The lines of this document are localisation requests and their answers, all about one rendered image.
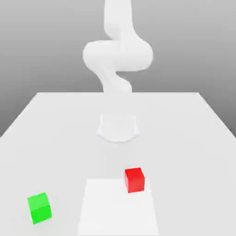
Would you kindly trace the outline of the small green cube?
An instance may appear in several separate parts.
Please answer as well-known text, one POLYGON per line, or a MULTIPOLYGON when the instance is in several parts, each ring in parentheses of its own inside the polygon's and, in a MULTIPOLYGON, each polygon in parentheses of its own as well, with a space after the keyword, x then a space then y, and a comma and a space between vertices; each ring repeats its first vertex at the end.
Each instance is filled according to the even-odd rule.
POLYGON ((40 223, 52 217, 50 202, 46 192, 27 198, 33 224, 40 223))

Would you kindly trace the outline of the small red cube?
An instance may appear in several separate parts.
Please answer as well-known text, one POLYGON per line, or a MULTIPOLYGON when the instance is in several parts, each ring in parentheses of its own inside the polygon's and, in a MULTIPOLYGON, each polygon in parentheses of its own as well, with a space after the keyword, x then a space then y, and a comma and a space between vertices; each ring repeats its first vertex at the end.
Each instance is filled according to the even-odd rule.
POLYGON ((125 169, 124 181, 128 193, 141 192, 145 189, 145 177, 140 167, 125 169))

